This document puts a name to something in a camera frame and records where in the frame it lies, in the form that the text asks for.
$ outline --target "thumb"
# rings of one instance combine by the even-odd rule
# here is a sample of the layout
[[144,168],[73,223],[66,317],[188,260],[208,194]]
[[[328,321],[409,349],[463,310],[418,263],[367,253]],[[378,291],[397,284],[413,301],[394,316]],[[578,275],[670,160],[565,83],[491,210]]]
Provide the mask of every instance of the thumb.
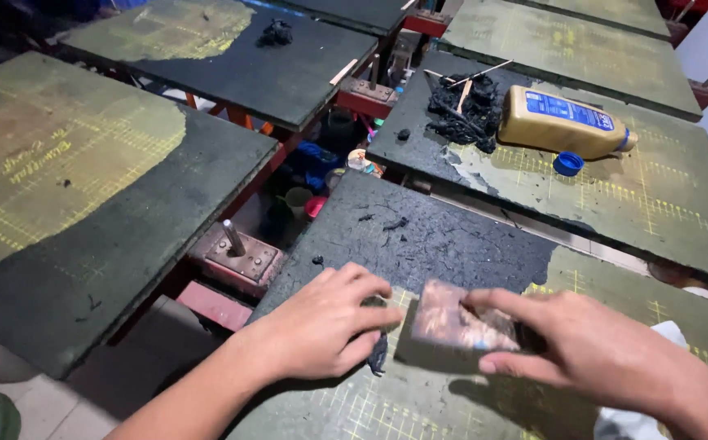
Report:
[[371,330],[359,335],[357,339],[343,347],[338,357],[338,366],[343,374],[370,356],[380,337],[380,330]]
[[527,377],[555,387],[566,387],[571,381],[555,363],[538,355],[518,355],[516,353],[490,353],[479,359],[479,370],[483,374],[506,374]]

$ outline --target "fingernail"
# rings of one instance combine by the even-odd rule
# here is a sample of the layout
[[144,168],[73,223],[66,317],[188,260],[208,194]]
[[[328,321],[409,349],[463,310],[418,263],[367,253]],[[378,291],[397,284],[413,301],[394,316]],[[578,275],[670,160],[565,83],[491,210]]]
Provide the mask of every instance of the fingernail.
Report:
[[486,361],[485,359],[480,359],[479,370],[484,374],[495,374],[496,364]]

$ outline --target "person's right hand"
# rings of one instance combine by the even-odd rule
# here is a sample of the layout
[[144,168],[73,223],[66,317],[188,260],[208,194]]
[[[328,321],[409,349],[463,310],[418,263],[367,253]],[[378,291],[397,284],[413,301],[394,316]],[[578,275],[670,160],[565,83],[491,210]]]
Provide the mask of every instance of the person's right hand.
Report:
[[[472,290],[464,303],[497,308],[547,340],[543,355],[482,357],[484,374],[524,376],[571,388],[598,405],[638,411],[664,423],[708,416],[708,366],[650,327],[591,297],[562,291],[520,296]],[[695,436],[693,427],[681,429]]]

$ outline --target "white cloth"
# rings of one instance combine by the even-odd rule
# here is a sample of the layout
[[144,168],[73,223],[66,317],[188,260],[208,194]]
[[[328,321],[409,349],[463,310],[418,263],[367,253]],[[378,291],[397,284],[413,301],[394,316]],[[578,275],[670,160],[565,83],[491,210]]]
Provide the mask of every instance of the white cloth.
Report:
[[[651,327],[663,337],[681,347],[686,338],[674,321]],[[658,430],[658,420],[650,416],[622,409],[601,408],[594,426],[595,440],[661,440],[666,439]]]

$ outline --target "bottle label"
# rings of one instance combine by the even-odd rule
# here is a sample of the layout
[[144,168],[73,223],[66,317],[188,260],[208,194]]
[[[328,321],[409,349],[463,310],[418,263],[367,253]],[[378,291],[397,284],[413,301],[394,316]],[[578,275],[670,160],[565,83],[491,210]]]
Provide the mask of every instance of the bottle label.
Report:
[[607,114],[583,107],[565,99],[536,92],[525,92],[528,111],[568,119],[580,124],[599,128],[605,132],[614,130],[612,118]]

